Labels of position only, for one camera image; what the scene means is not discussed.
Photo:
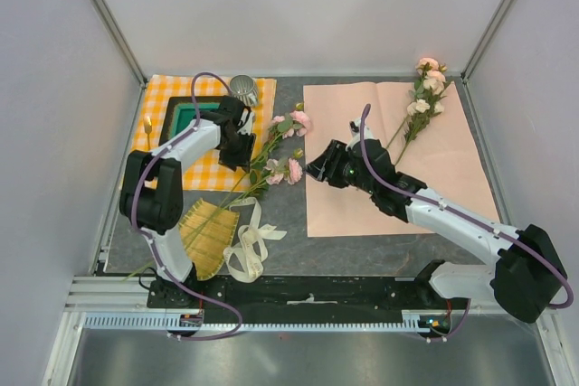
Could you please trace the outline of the pink rose stem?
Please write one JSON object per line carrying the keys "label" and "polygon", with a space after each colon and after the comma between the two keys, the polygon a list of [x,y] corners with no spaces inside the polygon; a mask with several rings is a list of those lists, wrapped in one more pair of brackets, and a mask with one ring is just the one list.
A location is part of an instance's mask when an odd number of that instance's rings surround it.
{"label": "pink rose stem", "polygon": [[304,137],[312,129],[310,117],[297,106],[296,110],[271,120],[267,131],[267,139],[256,157],[251,161],[250,171],[244,174],[233,189],[220,201],[219,207],[228,207],[236,200],[248,197],[261,198],[273,185],[285,182],[297,184],[303,176],[303,168],[299,162],[304,156],[301,148],[294,150],[292,155],[273,158],[271,155],[282,142],[292,137]]}
{"label": "pink rose stem", "polygon": [[184,284],[188,278],[208,280],[223,265],[242,283],[257,280],[269,255],[265,241],[281,240],[287,234],[261,224],[258,197],[282,181],[297,184],[303,175],[299,156],[300,150],[296,156],[281,160],[260,157],[251,172],[257,181],[247,192],[234,199],[227,197],[219,206],[200,199],[167,231],[154,231],[152,219],[137,217],[138,228],[153,250],[161,281]]}

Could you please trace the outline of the pink wrapping paper sheet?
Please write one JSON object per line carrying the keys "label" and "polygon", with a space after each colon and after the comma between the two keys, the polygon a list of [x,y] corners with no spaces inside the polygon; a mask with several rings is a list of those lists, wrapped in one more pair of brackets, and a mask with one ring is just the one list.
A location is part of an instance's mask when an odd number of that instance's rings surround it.
{"label": "pink wrapping paper sheet", "polygon": [[[413,85],[404,82],[305,86],[305,111],[313,122],[305,137],[306,161],[322,156],[332,140],[348,143],[351,122],[369,106],[365,125],[388,150],[397,171],[424,182],[446,201],[497,221],[498,211],[456,86],[444,91],[442,113],[406,144],[402,122],[412,90]],[[339,188],[307,176],[308,235],[418,234],[421,228],[404,221],[408,201],[376,181],[366,188]]]}

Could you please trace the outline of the cream rose stem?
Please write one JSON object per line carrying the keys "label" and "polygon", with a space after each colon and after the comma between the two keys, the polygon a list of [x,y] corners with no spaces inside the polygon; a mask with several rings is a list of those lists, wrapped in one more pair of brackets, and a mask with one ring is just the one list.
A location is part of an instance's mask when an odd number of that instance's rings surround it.
{"label": "cream rose stem", "polygon": [[435,98],[432,102],[427,99],[417,99],[408,106],[407,115],[401,125],[404,144],[395,160],[395,165],[401,162],[409,145],[430,125],[431,120],[443,112],[444,106],[438,98]]}

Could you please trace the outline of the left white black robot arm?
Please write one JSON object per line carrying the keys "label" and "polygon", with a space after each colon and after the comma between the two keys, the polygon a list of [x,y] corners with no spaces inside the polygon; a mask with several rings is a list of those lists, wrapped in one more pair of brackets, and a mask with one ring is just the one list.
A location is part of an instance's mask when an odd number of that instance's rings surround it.
{"label": "left white black robot arm", "polygon": [[157,274],[169,281],[167,297],[179,307],[198,298],[188,278],[194,263],[188,257],[178,223],[184,209],[183,174],[212,150],[218,163],[232,171],[250,169],[256,135],[252,109],[234,97],[218,108],[195,111],[186,128],[151,151],[128,155],[119,197],[119,212],[146,240]]}

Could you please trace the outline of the peach rose stem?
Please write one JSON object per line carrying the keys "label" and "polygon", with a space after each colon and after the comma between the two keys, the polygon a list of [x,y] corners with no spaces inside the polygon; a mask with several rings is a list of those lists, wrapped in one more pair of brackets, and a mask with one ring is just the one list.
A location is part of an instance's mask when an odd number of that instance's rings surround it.
{"label": "peach rose stem", "polygon": [[[445,76],[447,71],[446,65],[439,63],[433,58],[424,57],[418,60],[415,66],[415,70],[418,74],[418,78],[413,84],[413,89],[409,92],[411,102],[408,104],[408,106],[417,99],[427,99],[429,102],[432,102],[435,98],[438,98],[442,103],[442,101],[446,98],[445,91],[451,84]],[[394,142],[394,140],[401,133],[403,133],[401,127],[403,121],[396,129],[386,147],[389,147]]]}

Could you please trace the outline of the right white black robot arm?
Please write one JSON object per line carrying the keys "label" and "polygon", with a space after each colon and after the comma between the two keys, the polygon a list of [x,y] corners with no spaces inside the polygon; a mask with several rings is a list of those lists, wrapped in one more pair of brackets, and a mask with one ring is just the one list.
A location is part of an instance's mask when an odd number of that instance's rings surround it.
{"label": "right white black robot arm", "polygon": [[377,139],[333,140],[306,166],[315,180],[355,187],[382,213],[435,232],[479,259],[478,265],[436,260],[414,285],[416,301],[436,307],[445,298],[496,302],[525,323],[546,308],[567,308],[574,292],[548,234],[530,224],[521,230],[446,201],[424,182],[399,172]]}

